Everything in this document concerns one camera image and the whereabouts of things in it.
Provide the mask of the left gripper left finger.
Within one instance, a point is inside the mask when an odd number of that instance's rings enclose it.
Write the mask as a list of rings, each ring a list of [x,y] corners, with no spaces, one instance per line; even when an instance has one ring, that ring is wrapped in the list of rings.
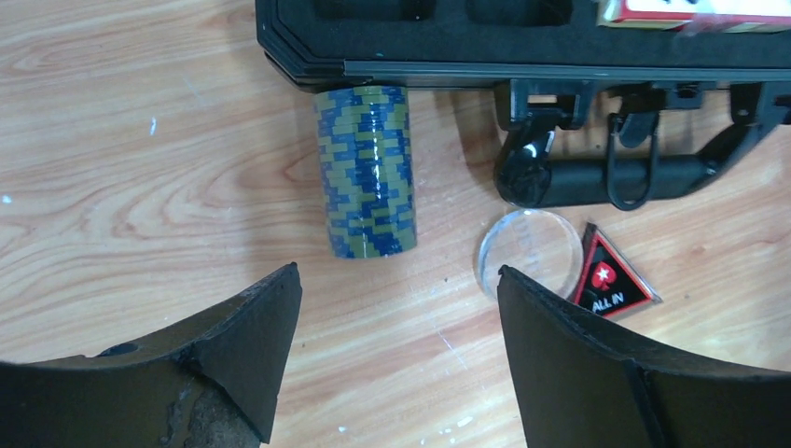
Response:
[[[1,365],[5,447],[258,447],[298,323],[298,267],[146,336]]]

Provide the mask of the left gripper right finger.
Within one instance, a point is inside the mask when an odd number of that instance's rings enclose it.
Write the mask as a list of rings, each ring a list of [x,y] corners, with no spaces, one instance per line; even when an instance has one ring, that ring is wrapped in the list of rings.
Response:
[[[531,447],[786,447],[790,375],[660,343],[505,266],[497,289]]]

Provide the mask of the red playing card deck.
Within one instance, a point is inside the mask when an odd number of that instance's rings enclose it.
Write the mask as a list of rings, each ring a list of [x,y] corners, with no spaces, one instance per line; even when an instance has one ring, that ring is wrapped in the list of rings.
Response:
[[[624,0],[598,3],[599,26],[689,33],[778,33],[790,28],[788,0]]]

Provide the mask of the black poker set case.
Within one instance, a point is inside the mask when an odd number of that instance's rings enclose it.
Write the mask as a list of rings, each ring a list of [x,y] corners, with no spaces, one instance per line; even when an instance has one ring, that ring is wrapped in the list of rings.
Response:
[[[632,210],[715,182],[790,122],[790,34],[599,27],[596,1],[258,1],[297,88],[389,119],[409,90],[484,90],[494,182],[526,208]]]

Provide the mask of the black triangular all-in marker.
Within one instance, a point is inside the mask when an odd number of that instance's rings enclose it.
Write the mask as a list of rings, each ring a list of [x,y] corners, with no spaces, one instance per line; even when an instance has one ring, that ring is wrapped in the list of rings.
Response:
[[[582,238],[583,266],[568,300],[596,315],[618,320],[662,303],[662,298],[593,222]]]

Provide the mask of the clear round dealer button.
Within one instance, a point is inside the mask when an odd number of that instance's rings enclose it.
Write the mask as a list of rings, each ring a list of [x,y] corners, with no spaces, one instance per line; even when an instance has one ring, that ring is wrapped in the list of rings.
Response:
[[[495,300],[504,265],[567,298],[576,288],[583,264],[582,240],[564,217],[536,209],[512,211],[493,223],[476,256],[476,276],[486,296]]]

